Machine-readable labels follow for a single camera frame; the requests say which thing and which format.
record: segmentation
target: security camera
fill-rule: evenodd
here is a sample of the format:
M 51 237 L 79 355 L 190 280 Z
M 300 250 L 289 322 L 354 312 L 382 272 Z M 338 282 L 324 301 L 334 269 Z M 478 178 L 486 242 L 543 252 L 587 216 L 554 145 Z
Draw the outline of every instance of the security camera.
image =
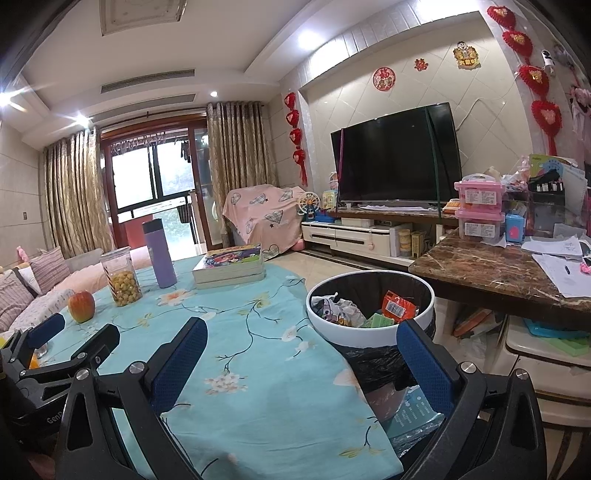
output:
M 554 60 L 548 50 L 542 50 L 542 58 L 544 59 L 544 71 L 548 75 L 554 75 Z

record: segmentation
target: sofa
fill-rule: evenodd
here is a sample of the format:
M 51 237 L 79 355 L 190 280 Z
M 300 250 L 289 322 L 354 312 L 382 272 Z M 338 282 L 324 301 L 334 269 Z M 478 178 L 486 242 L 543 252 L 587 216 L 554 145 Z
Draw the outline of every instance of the sofa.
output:
M 2 339 L 8 340 L 16 330 L 24 331 L 28 328 L 35 327 L 51 315 L 58 313 L 68 305 L 68 299 L 75 293 L 81 291 L 95 293 L 106 287 L 108 281 L 100 263 L 102 253 L 103 251 L 101 249 L 97 249 L 64 260 L 68 269 L 67 277 L 54 285 L 45 294 L 42 294 L 33 275 L 33 269 L 28 263 L 20 264 L 0 274 L 0 284 L 2 283 L 2 279 L 6 283 L 6 281 L 16 278 L 30 294 L 30 296 L 27 296 L 23 292 L 23 295 L 20 296 L 28 304 L 6 329 L 4 329 L 2 322 L 0 322 L 0 343 L 2 343 Z M 152 264 L 147 247 L 132 250 L 131 259 L 136 270 L 149 267 Z

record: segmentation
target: purple water bottle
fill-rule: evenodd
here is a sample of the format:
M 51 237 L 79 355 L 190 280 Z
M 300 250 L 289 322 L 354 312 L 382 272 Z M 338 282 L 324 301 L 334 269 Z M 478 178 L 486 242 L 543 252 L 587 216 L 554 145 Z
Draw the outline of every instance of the purple water bottle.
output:
M 174 272 L 173 261 L 170 260 L 162 219 L 155 218 L 144 222 L 142 227 L 158 286 L 160 288 L 173 286 L 177 282 L 177 274 Z

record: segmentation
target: blue gripper pad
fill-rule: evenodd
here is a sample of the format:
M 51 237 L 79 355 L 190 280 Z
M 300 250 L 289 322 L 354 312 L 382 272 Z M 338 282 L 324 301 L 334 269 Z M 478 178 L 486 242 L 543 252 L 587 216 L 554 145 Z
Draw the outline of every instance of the blue gripper pad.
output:
M 431 408 L 449 418 L 454 409 L 456 385 L 460 382 L 455 369 L 450 371 L 449 359 L 454 366 L 457 363 L 442 346 L 435 345 L 414 320 L 405 320 L 398 325 L 396 344 Z M 449 358 L 438 359 L 438 353 Z
M 41 322 L 33 330 L 29 330 L 27 336 L 27 346 L 37 349 L 45 345 L 49 340 L 60 333 L 66 325 L 64 317 L 59 313 L 53 314 L 44 322 Z
M 207 325 L 198 319 L 152 382 L 150 405 L 157 415 L 174 407 L 206 345 Z

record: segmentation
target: striped pillow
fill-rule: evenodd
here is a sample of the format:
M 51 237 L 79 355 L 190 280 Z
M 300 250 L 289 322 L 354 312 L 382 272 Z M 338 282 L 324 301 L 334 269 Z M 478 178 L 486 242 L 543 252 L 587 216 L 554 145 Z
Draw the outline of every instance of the striped pillow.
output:
M 46 254 L 32 258 L 29 263 L 42 295 L 70 275 L 70 270 L 61 254 L 61 247 L 55 247 Z
M 33 296 L 14 272 L 0 275 L 0 332 L 6 332 L 32 301 Z

